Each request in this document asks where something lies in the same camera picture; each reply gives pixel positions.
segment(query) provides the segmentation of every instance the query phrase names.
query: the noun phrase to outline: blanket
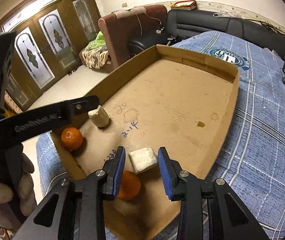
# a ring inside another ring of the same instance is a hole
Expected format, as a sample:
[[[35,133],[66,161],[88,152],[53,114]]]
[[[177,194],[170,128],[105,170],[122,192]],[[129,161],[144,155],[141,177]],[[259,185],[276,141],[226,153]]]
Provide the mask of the blanket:
[[[274,53],[240,38],[210,31],[174,45],[226,60],[241,71],[234,116],[220,154],[207,179],[224,178],[271,239],[285,235],[285,85]],[[43,194],[67,176],[50,133],[37,142]],[[204,239],[208,216],[204,202]],[[174,240],[178,220],[155,239]],[[116,239],[106,229],[107,240]]]
[[[86,65],[90,68],[100,69],[106,63],[109,63],[109,52],[107,46],[98,47],[96,49],[84,50],[82,56]]]
[[[98,32],[96,39],[88,43],[86,50],[96,49],[105,45],[105,37],[103,36],[102,32]]]

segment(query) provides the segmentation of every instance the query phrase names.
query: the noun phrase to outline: white glove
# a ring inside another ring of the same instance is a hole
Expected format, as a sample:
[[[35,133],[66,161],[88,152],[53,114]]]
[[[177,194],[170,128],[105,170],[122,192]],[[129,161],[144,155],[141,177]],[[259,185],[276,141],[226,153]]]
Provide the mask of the white glove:
[[[37,206],[34,183],[30,173],[33,173],[35,168],[29,158],[22,154],[22,176],[18,184],[18,196],[20,198],[20,209],[23,215],[29,216]],[[13,191],[10,187],[0,183],[0,204],[7,203],[13,198]],[[12,224],[6,214],[0,209],[0,227],[12,229]]]

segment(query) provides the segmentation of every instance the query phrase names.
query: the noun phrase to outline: cardboard tray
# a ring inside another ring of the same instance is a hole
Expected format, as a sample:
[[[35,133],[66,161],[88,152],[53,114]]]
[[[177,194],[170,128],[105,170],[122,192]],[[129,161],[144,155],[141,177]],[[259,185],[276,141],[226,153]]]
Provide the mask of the cardboard tray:
[[[110,115],[99,129],[87,114],[77,116],[86,143],[76,155],[52,138],[73,179],[101,169],[113,150],[165,146],[170,158],[205,178],[227,134],[238,94],[239,71],[228,62],[188,50],[157,45],[114,70],[87,95],[97,95]],[[128,156],[125,169],[132,170]],[[105,225],[119,239],[152,239],[180,212],[164,192],[159,167],[138,175],[142,186],[131,201],[104,202]]]

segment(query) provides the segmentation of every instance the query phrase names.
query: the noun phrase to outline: door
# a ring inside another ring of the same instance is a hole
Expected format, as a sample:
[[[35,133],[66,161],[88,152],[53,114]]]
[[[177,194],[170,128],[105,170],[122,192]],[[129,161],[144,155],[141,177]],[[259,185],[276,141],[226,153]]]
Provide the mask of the door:
[[[36,100],[31,89],[21,88],[12,73],[9,75],[7,93],[22,111],[26,111]]]
[[[98,20],[100,18],[94,0],[62,0],[64,17],[68,29],[72,30],[79,53],[89,41],[97,37],[100,31]]]
[[[64,76],[59,62],[51,56],[48,43],[40,39],[32,20],[16,29],[15,51],[12,57],[12,76],[24,93],[30,94],[28,105]]]
[[[63,20],[61,3],[52,5],[33,17],[34,25],[39,33],[39,40],[45,45],[45,56],[52,62],[58,62],[59,72],[65,76],[73,68],[80,65],[72,41]]]

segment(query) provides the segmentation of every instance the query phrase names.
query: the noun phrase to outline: sofa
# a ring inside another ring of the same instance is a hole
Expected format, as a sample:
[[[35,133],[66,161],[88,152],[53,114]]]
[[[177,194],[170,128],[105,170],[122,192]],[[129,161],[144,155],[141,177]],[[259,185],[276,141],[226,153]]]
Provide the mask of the sofa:
[[[130,54],[136,55],[155,44],[167,44],[170,36],[176,41],[196,36],[207,31],[220,31],[251,42],[261,48],[275,50],[285,58],[285,36],[266,27],[241,18],[216,18],[214,12],[202,10],[170,10],[165,30],[157,34],[156,29],[133,36],[128,42]]]
[[[98,25],[105,37],[113,69],[130,58],[128,42],[132,36],[155,30],[159,21],[166,21],[167,9],[163,5],[144,6],[130,11],[121,10],[99,19]]]

